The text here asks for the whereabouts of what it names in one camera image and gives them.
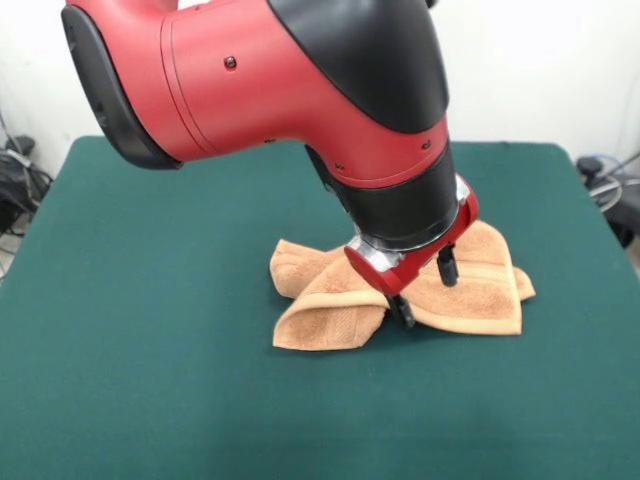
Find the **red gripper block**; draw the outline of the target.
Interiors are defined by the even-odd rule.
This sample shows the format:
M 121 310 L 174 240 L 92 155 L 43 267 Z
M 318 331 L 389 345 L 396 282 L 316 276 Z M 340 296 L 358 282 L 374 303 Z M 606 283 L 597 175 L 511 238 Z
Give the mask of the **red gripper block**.
M 417 279 L 425 265 L 436 259 L 442 284 L 451 288 L 458 282 L 455 245 L 479 214 L 477 196 L 460 175 L 456 176 L 455 214 L 454 220 L 443 233 L 419 248 L 383 250 L 368 243 L 363 235 L 356 235 L 344 247 L 346 258 L 354 270 L 370 286 L 387 295 L 391 316 L 405 329 L 413 328 L 416 319 L 409 302 L 399 294 Z

